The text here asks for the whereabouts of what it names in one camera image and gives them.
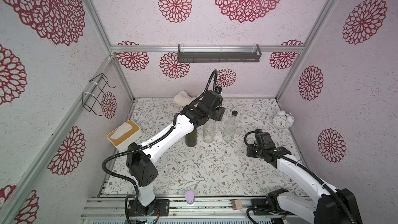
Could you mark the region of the clear tall glass bottle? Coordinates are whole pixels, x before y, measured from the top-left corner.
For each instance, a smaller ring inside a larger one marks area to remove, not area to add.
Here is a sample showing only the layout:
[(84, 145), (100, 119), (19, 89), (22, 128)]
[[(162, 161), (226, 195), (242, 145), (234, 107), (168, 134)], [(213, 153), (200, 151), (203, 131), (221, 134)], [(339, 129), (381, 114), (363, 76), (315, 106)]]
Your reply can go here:
[(209, 119), (204, 127), (203, 127), (203, 141), (207, 144), (210, 144), (214, 141), (216, 133), (216, 122), (212, 119)]

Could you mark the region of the clear plastic bottle blue label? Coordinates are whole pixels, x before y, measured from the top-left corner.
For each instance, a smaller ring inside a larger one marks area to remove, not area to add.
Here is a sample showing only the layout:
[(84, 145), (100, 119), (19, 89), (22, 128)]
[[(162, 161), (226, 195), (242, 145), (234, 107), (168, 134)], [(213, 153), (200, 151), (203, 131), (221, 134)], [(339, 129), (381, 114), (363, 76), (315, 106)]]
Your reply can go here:
[(237, 116), (232, 116), (232, 113), (231, 113), (231, 116), (225, 122), (224, 132), (222, 135), (222, 139), (226, 143), (229, 143), (233, 140), (236, 128), (237, 128)]

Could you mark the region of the dark green wine bottle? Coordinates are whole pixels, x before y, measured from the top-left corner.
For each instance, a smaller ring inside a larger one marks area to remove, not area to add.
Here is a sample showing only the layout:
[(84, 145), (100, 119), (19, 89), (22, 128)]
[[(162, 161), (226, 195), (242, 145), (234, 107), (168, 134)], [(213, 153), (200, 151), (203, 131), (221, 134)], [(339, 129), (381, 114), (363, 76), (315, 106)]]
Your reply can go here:
[(195, 129), (192, 132), (190, 132), (189, 134), (187, 134), (184, 137), (184, 140), (185, 140), (185, 144), (188, 147), (195, 147), (197, 145), (197, 143), (198, 143), (198, 132), (197, 132), (197, 130)]

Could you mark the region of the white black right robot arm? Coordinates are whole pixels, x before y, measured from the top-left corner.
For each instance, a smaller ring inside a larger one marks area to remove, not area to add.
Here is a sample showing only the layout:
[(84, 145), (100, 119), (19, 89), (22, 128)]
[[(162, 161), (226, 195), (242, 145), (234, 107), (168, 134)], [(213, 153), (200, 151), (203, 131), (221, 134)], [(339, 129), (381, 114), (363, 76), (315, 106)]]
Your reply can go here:
[(310, 224), (360, 224), (361, 214), (354, 194), (325, 182), (298, 162), (285, 147), (277, 147), (271, 136), (260, 129), (244, 136), (247, 156), (263, 159), (288, 175), (308, 195), (298, 197), (285, 188), (268, 193), (265, 199), (253, 200), (246, 214), (295, 215)]

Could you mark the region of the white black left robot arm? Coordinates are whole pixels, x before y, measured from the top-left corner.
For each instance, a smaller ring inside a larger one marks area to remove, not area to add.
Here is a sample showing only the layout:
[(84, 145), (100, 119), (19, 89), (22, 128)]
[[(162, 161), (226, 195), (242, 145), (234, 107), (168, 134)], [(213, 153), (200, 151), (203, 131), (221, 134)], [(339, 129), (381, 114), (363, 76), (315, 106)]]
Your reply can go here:
[(225, 108), (221, 94), (207, 90), (202, 97), (183, 107), (173, 122), (151, 139), (132, 143), (128, 147), (126, 166), (136, 183), (136, 198), (141, 206), (147, 207), (155, 201), (153, 181), (158, 175), (155, 164), (177, 141), (192, 133), (208, 120), (221, 121)]

